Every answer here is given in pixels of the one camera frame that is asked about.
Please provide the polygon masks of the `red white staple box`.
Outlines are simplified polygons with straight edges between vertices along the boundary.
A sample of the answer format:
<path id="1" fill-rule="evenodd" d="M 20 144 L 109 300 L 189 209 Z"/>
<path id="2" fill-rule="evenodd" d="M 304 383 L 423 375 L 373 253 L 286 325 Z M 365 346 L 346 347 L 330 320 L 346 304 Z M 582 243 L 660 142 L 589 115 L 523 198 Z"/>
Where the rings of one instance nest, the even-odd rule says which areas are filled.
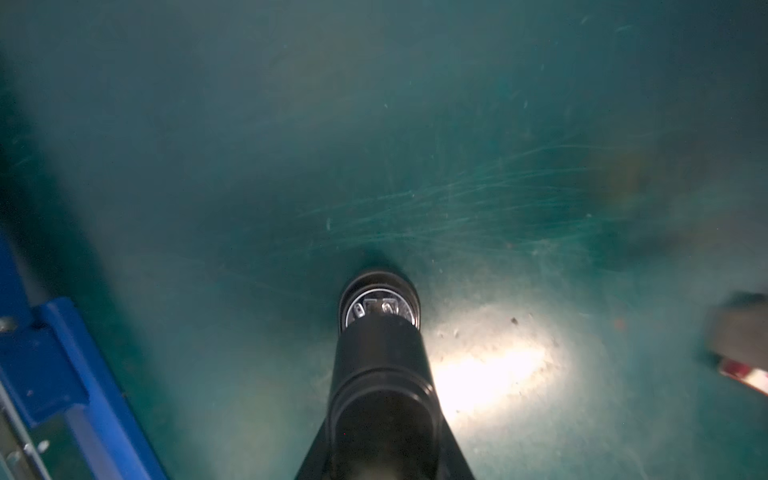
<path id="1" fill-rule="evenodd" d="M 707 346 L 721 375 L 767 395 L 767 294 L 736 292 L 717 305 Z"/>

